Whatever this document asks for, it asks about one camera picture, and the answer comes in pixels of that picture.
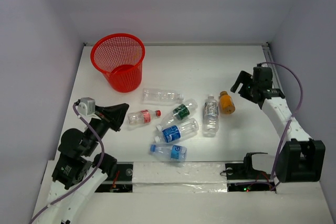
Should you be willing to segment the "orange plastic bottle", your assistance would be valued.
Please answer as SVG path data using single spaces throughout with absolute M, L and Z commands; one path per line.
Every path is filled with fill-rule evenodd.
M 219 94 L 219 105 L 224 114 L 232 114 L 235 112 L 233 100 L 226 91 L 222 91 Z

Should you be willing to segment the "red label small bottle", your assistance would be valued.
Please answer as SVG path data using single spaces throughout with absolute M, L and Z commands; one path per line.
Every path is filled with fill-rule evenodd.
M 128 120 L 130 125 L 148 124 L 151 123 L 153 119 L 157 119 L 160 116 L 160 110 L 141 110 L 139 112 L 129 113 Z

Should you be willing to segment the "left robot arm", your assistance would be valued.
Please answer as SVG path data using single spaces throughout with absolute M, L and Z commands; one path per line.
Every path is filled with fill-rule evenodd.
M 72 109 L 86 129 L 62 134 L 46 205 L 30 223 L 76 223 L 98 187 L 117 172 L 117 159 L 105 152 L 102 138 L 121 130 L 129 105 L 98 106 L 81 98 Z

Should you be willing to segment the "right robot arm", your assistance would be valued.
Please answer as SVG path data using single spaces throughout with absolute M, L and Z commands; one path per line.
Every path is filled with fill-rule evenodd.
M 273 71 L 268 65 L 259 63 L 252 74 L 241 71 L 230 90 L 259 105 L 280 137 L 271 177 L 281 183 L 317 182 L 322 173 L 325 145 L 314 140 L 296 120 L 296 112 L 290 111 L 284 93 L 273 87 Z

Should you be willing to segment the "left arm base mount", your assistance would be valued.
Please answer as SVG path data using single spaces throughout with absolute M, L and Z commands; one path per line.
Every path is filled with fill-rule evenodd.
M 96 193 L 131 193 L 133 191 L 133 163 L 117 163 L 114 173 L 97 189 Z

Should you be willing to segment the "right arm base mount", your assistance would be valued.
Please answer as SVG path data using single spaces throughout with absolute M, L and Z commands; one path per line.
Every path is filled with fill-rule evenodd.
M 228 192 L 270 191 L 275 185 L 268 173 L 244 163 L 226 163 L 220 175 L 226 177 Z

